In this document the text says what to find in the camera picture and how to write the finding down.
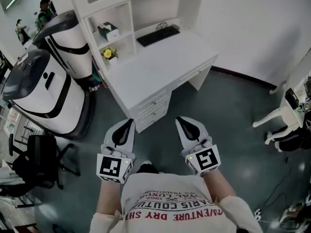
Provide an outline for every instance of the gray floor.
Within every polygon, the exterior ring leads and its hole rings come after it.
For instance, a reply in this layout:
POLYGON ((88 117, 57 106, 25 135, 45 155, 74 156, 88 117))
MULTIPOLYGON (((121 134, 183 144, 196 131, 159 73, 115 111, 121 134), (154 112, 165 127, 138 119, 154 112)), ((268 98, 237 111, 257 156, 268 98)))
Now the gray floor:
MULTIPOLYGON (((218 146, 222 161, 220 170, 252 210, 262 206, 277 183, 291 172, 267 205, 280 193, 286 195, 282 194, 262 217, 265 221, 278 221, 286 204, 299 201, 306 195, 311 175, 311 153, 278 153, 272 143, 264 144, 264 133, 280 128, 279 120, 252 128, 254 120, 261 119, 279 105, 278 96, 269 96, 268 91, 261 85, 214 71, 208 74, 199 92, 189 83, 182 85, 173 91, 167 115, 141 134, 136 134, 134 152, 138 159, 133 172, 148 159, 160 171, 191 174, 179 156, 182 146, 174 119, 176 116, 192 117, 206 126, 218 146), (300 171, 299 167, 303 165, 304 171, 300 171)), ((35 216, 41 232, 52 232, 53 223, 75 233, 89 230, 100 188, 100 180, 95 174, 96 154, 100 152, 105 132, 125 119, 109 90, 102 88, 96 98, 96 110, 87 135, 75 141, 77 149, 65 155, 68 166, 77 163, 82 176, 76 178, 63 173, 63 191, 57 187, 33 191, 39 203, 35 216)), ((58 142, 61 147, 67 144, 64 139, 58 142)), ((279 232, 280 229, 271 228, 274 225, 261 223, 265 232, 279 232)))

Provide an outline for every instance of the white wall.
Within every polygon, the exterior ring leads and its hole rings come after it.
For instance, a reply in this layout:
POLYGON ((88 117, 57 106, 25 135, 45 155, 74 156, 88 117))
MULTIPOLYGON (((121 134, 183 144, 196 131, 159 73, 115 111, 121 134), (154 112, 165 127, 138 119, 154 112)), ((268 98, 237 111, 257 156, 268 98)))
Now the white wall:
POLYGON ((6 16, 16 25, 18 19, 22 19, 21 24, 28 28, 35 26, 35 19, 38 15, 35 12, 40 11, 41 0, 18 0, 5 10, 6 16))
POLYGON ((277 84, 311 48, 311 0, 202 0, 196 29, 215 66, 277 84))

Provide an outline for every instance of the white robot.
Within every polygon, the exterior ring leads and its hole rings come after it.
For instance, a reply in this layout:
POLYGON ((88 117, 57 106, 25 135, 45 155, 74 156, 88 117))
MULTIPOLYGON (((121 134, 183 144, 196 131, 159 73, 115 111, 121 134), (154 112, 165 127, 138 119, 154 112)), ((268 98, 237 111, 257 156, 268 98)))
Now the white robot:
MULTIPOLYGON (((202 176, 218 168, 221 161, 217 146, 212 144, 204 125, 185 116, 178 116, 175 122, 184 148, 181 155, 194 174, 202 176)), ((121 121, 107 131, 102 153, 97 155, 97 176, 115 183, 126 181, 135 161, 134 137, 133 119, 121 121)))

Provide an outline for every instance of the black keyboard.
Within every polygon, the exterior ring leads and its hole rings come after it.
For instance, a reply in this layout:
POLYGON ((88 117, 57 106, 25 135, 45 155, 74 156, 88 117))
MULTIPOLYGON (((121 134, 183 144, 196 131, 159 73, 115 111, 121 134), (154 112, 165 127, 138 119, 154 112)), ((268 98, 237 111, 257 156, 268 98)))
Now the black keyboard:
POLYGON ((160 29, 158 31, 146 34, 140 38, 137 38, 137 41, 142 44, 144 47, 151 45, 155 42, 173 36, 175 34, 180 33, 176 28, 172 26, 166 27, 164 29, 160 29))

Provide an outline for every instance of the black office chair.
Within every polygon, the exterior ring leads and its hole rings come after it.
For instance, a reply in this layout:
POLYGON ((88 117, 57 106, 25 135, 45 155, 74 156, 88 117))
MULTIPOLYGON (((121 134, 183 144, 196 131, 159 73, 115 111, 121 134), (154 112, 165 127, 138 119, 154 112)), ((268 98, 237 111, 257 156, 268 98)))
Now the black office chair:
POLYGON ((12 169, 21 177, 25 184, 20 185, 0 185, 1 194, 12 197, 21 197, 35 186, 52 188, 57 181, 59 189, 63 189, 58 176, 58 168, 70 172, 75 176, 80 176, 79 172, 74 172, 65 167, 60 160, 73 144, 68 144, 62 151, 56 144, 56 139, 49 135, 31 135, 28 138, 27 151, 23 152, 13 145, 13 134, 9 137, 9 153, 19 154, 14 160, 12 169))

